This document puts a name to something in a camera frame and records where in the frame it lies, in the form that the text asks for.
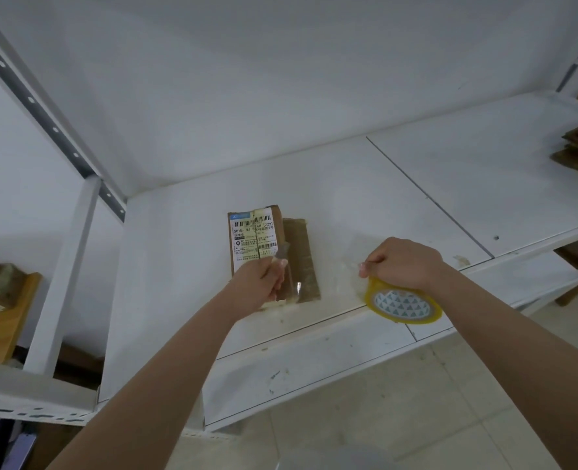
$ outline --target white shelf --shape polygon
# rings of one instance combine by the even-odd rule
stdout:
[[[494,256],[578,228],[578,172],[550,159],[578,101],[529,93],[368,137]]]
[[[322,300],[240,321],[219,357],[360,306],[356,264],[387,236],[430,244],[453,266],[489,258],[365,137],[145,192],[128,202],[100,399],[229,280],[227,213],[268,204],[308,221]]]
[[[275,352],[273,348],[261,351],[273,354],[228,373],[211,371],[203,389],[205,424],[214,428],[214,423],[238,413],[232,420],[244,419],[317,387],[324,379],[339,378],[339,373],[414,343],[406,326],[367,311],[330,333],[288,341]]]
[[[578,282],[578,271],[554,252],[527,260],[511,260],[469,275],[474,282],[512,307],[530,303]],[[452,327],[446,315],[429,324],[409,325],[415,339],[424,339]]]

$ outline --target forearm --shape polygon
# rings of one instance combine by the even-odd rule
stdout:
[[[51,469],[163,469],[234,324],[216,296],[65,448]]]
[[[578,350],[445,264],[429,292],[562,468],[578,467]]]

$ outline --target gray wall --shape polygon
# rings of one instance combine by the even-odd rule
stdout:
[[[555,87],[578,0],[0,0],[126,194]]]
[[[70,226],[82,179],[0,85],[0,262],[50,280]],[[123,226],[98,200],[65,341],[105,354]],[[19,344],[29,345],[38,316],[29,315]]]

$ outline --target person's right arm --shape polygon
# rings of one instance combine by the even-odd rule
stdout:
[[[578,468],[578,349],[445,264],[425,245],[390,237],[361,264],[360,276],[431,295],[561,468]]]

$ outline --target scuff mark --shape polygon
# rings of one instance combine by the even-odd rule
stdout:
[[[469,267],[471,265],[471,262],[469,262],[469,259],[467,259],[466,257],[463,256],[454,256],[454,259],[457,260],[457,262],[459,263],[459,267]]]

